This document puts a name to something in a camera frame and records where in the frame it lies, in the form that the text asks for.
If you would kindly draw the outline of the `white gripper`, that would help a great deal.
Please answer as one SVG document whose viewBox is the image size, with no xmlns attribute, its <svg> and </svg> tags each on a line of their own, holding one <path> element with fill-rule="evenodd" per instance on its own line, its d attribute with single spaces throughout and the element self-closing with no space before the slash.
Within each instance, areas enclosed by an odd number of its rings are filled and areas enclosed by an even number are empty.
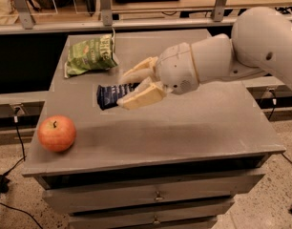
<svg viewBox="0 0 292 229">
<path fill-rule="evenodd" d="M 166 49 L 157 57 L 148 57 L 137 63 L 119 78 L 120 84 L 139 83 L 133 92 L 117 100 L 117 105 L 134 110 L 161 101 L 167 86 L 173 94 L 186 94 L 198 88 L 191 47 L 181 43 Z"/>
</svg>

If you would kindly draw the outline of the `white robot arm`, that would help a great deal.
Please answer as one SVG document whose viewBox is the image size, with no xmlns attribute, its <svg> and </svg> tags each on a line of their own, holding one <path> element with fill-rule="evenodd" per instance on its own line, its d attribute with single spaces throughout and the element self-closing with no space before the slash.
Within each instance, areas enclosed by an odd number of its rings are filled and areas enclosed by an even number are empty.
<svg viewBox="0 0 292 229">
<path fill-rule="evenodd" d="M 201 84 L 271 74 L 292 91 L 292 22 L 278 11 L 256 7 L 242 13 L 230 35 L 180 43 L 125 72 L 121 84 L 137 87 L 117 100 L 133 110 L 167 94 L 186 94 Z"/>
</svg>

